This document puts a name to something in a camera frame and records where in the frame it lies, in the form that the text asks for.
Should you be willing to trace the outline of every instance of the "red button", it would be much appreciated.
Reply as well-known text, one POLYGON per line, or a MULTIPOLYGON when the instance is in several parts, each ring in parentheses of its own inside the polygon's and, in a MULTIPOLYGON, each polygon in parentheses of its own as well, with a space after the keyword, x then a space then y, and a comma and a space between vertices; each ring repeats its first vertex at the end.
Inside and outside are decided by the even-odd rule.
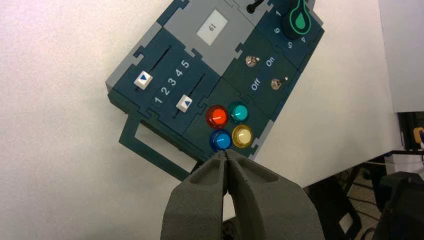
POLYGON ((206 122, 214 129, 221 129, 228 123, 227 110, 221 105, 211 106, 206 113, 206 122))

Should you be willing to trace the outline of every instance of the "green knob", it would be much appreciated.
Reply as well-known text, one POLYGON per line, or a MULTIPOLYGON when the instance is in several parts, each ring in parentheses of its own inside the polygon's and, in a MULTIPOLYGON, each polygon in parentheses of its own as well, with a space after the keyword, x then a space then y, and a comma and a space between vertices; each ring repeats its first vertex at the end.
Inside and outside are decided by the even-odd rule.
POLYGON ((297 39, 311 30, 311 16, 305 0, 296 0, 295 8, 290 9, 281 19, 281 29, 289 39, 297 39))

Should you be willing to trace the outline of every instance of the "white wall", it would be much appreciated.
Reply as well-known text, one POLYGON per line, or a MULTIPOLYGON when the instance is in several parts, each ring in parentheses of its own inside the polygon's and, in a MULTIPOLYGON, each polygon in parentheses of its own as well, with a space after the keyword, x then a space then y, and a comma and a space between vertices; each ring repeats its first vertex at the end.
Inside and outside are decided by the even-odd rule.
POLYGON ((424 1, 379 3, 393 110, 424 111, 424 1))

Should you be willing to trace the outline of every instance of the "white table surface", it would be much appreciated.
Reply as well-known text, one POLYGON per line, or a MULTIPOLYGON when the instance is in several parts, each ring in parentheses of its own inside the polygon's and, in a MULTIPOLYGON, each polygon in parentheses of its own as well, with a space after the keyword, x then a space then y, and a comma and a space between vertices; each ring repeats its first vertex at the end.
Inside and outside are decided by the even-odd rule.
MULTIPOLYGON (((179 182, 118 143, 104 82, 170 2, 0 3, 0 239, 159 239, 179 182)), ((315 12, 326 32, 256 158, 301 186, 400 146, 378 1, 315 12)))

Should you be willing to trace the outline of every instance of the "yellow button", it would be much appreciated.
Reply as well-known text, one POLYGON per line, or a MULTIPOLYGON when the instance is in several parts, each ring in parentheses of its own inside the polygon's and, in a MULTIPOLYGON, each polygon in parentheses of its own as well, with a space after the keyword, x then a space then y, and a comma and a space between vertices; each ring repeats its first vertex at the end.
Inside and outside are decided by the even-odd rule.
POLYGON ((238 148, 248 147, 252 143, 252 140, 252 130, 244 124, 236 126, 232 131, 232 141, 238 148))

